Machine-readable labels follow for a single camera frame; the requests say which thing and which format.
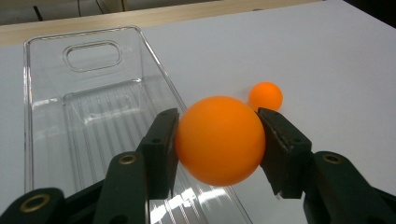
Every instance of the container handle cutout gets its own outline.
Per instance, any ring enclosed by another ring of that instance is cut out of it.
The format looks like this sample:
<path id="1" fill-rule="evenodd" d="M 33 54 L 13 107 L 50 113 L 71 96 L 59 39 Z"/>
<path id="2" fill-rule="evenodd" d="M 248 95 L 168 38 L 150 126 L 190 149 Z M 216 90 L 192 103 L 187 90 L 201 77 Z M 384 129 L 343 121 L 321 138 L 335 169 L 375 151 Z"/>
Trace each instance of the container handle cutout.
<path id="1" fill-rule="evenodd" d="M 78 73 L 113 67 L 122 60 L 120 46 L 114 41 L 74 45 L 64 50 L 67 67 Z"/>

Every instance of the white surface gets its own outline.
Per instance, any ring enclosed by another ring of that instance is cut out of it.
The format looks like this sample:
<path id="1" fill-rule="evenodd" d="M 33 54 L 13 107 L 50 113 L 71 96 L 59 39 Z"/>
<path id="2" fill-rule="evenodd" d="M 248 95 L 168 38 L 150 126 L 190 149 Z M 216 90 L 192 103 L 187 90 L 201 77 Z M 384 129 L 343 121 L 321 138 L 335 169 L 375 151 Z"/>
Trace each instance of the white surface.
<path id="1" fill-rule="evenodd" d="M 348 157 L 396 194 L 396 30 L 325 1 L 143 30 L 187 106 L 210 95 L 246 101 L 260 81 L 313 150 Z M 21 46 L 0 48 L 0 211 L 23 194 Z M 305 223 L 302 201 L 278 200 L 260 169 L 234 186 L 253 223 Z"/>

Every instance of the screw hole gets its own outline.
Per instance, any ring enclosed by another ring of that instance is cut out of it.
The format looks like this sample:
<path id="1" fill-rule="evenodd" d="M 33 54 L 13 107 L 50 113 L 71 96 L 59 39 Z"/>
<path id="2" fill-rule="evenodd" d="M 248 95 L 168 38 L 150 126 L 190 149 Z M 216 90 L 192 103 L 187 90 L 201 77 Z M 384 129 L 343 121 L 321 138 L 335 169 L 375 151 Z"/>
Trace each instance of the screw hole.
<path id="1" fill-rule="evenodd" d="M 109 224 L 125 224 L 128 223 L 128 217 L 124 215 L 119 215 L 111 218 Z"/>
<path id="2" fill-rule="evenodd" d="M 323 160 L 325 160 L 326 162 L 332 163 L 332 164 L 340 164 L 343 162 L 339 156 L 334 155 L 334 154 L 324 155 Z"/>
<path id="3" fill-rule="evenodd" d="M 50 196 L 46 193 L 35 195 L 24 201 L 20 207 L 23 213 L 31 213 L 46 205 L 50 201 Z"/>
<path id="4" fill-rule="evenodd" d="M 121 163 L 122 165 L 127 165 L 135 162 L 136 160 L 136 155 L 125 155 L 119 159 L 119 163 Z"/>

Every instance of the orange ball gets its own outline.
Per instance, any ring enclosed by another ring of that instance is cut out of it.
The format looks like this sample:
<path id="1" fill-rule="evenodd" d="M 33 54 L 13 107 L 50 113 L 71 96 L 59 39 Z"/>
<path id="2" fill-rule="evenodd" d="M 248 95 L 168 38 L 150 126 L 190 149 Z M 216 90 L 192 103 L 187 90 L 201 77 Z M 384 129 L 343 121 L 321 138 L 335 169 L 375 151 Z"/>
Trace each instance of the orange ball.
<path id="1" fill-rule="evenodd" d="M 250 176 L 262 161 L 265 135 L 256 113 L 227 96 L 191 106 L 177 126 L 175 147 L 183 166 L 212 186 L 230 186 Z"/>
<path id="2" fill-rule="evenodd" d="M 277 111 L 283 102 L 283 94 L 280 88 L 272 82 L 261 82 L 255 85 L 248 95 L 248 104 L 255 111 L 259 107 Z"/>

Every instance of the clear plastic container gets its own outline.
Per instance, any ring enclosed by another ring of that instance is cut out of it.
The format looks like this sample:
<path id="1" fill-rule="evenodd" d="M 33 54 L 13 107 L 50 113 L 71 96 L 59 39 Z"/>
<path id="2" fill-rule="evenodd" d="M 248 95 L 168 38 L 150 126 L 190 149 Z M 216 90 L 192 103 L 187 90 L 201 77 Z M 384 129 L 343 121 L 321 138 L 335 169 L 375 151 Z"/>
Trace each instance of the clear plastic container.
<path id="1" fill-rule="evenodd" d="M 137 27 L 37 37 L 24 54 L 26 191 L 87 188 L 137 148 L 158 113 L 186 108 Z M 232 188 L 181 165 L 173 198 L 150 209 L 151 223 L 251 223 Z"/>

